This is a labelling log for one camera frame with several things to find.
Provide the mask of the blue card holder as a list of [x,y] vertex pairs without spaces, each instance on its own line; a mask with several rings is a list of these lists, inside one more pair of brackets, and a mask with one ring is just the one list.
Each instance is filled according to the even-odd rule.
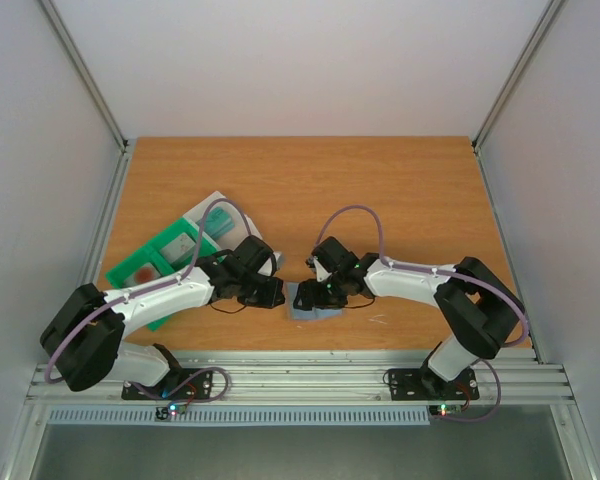
[[337,316],[341,316],[343,314],[342,309],[332,310],[332,309],[316,309],[312,310],[300,310],[293,306],[293,301],[295,300],[296,294],[298,290],[298,283],[288,282],[286,283],[286,308],[288,312],[288,318],[292,321],[296,322],[313,322],[318,320],[324,320],[329,318],[334,318]]

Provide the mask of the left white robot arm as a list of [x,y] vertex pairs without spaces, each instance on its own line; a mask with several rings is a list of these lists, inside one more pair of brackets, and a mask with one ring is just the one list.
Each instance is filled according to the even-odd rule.
[[250,235],[235,249],[204,256],[163,278],[107,291],[88,283],[72,292],[40,337],[49,356],[48,383],[73,392],[103,380],[140,385],[145,395],[170,399],[187,383],[184,369],[161,344],[127,342],[135,331],[175,313],[235,300],[244,308],[285,302],[277,277],[280,253]]

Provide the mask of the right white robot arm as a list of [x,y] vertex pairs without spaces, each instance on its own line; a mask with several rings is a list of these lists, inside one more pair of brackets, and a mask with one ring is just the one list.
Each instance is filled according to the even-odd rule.
[[414,375],[426,399],[441,399],[474,362],[495,358],[517,325],[528,334],[523,304],[474,257],[442,266],[396,262],[378,253],[358,257],[329,237],[307,264],[315,276],[298,284],[296,310],[340,310],[362,296],[414,301],[441,312],[451,334]]

